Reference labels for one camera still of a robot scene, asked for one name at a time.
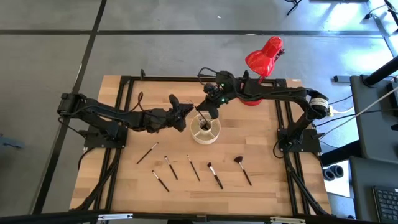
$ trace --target red object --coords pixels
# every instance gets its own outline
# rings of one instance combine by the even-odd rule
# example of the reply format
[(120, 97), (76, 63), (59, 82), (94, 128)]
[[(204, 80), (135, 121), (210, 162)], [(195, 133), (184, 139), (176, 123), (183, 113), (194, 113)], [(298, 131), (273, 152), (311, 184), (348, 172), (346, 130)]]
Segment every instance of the red object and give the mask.
[[(280, 37), (271, 37), (261, 50), (256, 50), (246, 57), (245, 61), (248, 67), (261, 76), (259, 83), (274, 71), (275, 62), (279, 55), (283, 53), (283, 45), (284, 43)], [(256, 106), (262, 100), (241, 101), (245, 105)]]

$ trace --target wooden table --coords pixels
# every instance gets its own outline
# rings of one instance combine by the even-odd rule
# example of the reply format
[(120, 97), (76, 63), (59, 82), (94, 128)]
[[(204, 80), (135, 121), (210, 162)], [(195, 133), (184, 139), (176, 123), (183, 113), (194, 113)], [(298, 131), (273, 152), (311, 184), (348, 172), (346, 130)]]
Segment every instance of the wooden table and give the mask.
[[(120, 76), (103, 78), (98, 101), (114, 106)], [(300, 80), (287, 80), (288, 86), (301, 86)], [(144, 92), (144, 109), (171, 107), (168, 95), (173, 93), (181, 103), (190, 100), (198, 105), (205, 98), (203, 86), (198, 82), (136, 81), (132, 90), (131, 107), (137, 95)], [(272, 154), (277, 140), (278, 127), (275, 101), (263, 100), (259, 106), (250, 107), (235, 99), (220, 109), (221, 133), (213, 144), (196, 143), (189, 124), (197, 114), (187, 117), (187, 128), (180, 133), (174, 128), (163, 129), (158, 134), (129, 130), (126, 148), (123, 149), (114, 191), (112, 211), (146, 213), (193, 213), (220, 215), (291, 215), (289, 189), (285, 165)], [(294, 120), (302, 110), (292, 103)], [(136, 162), (159, 142), (159, 145), (138, 165)], [(187, 159), (193, 161), (200, 182)], [(311, 153), (300, 153), (305, 183), (309, 191), (327, 212), (331, 212), (318, 159)], [(178, 180), (175, 180), (164, 156), (172, 163)], [(243, 156), (243, 165), (251, 179), (249, 186), (240, 166), (233, 161)], [(100, 176), (104, 149), (92, 150), (81, 162), (70, 208), (82, 203), (93, 190)], [(206, 166), (213, 164), (224, 190), (216, 183)], [(170, 189), (168, 193), (151, 173), (157, 175)], [(101, 208), (108, 193), (103, 191)], [(299, 212), (303, 212), (300, 191), (295, 189)]]

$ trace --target black desk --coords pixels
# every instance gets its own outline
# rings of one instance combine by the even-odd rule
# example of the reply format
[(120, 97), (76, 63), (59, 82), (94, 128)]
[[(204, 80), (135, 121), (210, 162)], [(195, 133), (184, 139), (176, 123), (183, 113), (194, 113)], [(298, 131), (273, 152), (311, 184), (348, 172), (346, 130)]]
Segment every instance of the black desk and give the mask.
[[(363, 84), (359, 76), (352, 76), (350, 80), (356, 113), (387, 93), (389, 81), (382, 80), (370, 88)], [(389, 97), (386, 97), (369, 111), (389, 108), (392, 106)], [(397, 123), (398, 118), (392, 111), (362, 114), (356, 118), (359, 140), (320, 156), (323, 165), (347, 160), (350, 156), (398, 164), (398, 131), (391, 129)]]
[(398, 165), (350, 157), (356, 218), (378, 222), (372, 186), (398, 187)]

